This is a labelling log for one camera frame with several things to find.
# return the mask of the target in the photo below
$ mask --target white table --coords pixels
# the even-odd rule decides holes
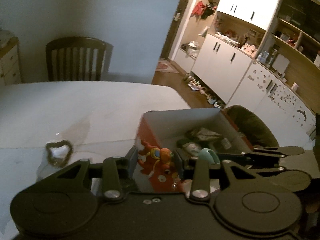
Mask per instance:
[[[46,82],[0,90],[0,240],[17,230],[11,199],[36,181],[44,146],[67,139],[81,156],[125,156],[140,118],[152,110],[187,109],[169,87],[120,82]]]

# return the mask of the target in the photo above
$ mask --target red jacket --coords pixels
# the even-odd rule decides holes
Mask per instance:
[[[202,15],[204,12],[205,5],[202,1],[198,2],[195,8],[192,11],[192,15]]]

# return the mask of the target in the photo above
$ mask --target wooden floor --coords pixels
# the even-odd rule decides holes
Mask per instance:
[[[182,80],[183,76],[184,74],[182,73],[156,71],[152,84],[175,89],[191,108],[213,107],[213,105],[208,103],[204,95],[201,95],[199,91],[191,90],[191,88],[187,86],[187,82]]]

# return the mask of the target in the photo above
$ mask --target rug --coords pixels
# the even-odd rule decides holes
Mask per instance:
[[[176,70],[169,61],[165,59],[159,59],[158,66],[156,68],[156,71],[160,72],[170,72],[170,73],[179,73],[178,70]]]

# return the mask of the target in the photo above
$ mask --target black mechanical base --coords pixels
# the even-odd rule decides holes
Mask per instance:
[[[10,206],[16,239],[300,239],[292,232],[302,214],[299,198],[263,173],[231,160],[213,170],[194,160],[190,198],[135,193],[135,155],[133,148],[101,164],[83,159],[18,193]],[[102,178],[98,196],[92,178]],[[210,178],[220,179],[220,193],[209,193]]]

